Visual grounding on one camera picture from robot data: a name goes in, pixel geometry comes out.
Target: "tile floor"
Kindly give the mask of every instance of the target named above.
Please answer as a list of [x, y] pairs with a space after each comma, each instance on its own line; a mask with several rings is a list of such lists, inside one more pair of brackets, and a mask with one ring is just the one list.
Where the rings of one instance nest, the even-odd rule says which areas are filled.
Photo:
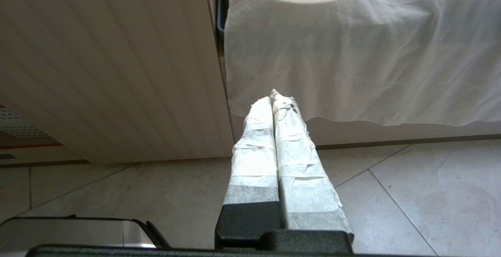
[[[354, 250], [501, 255], [501, 139], [320, 150]], [[12, 216], [150, 220], [172, 246], [211, 248], [230, 159], [0, 169]]]

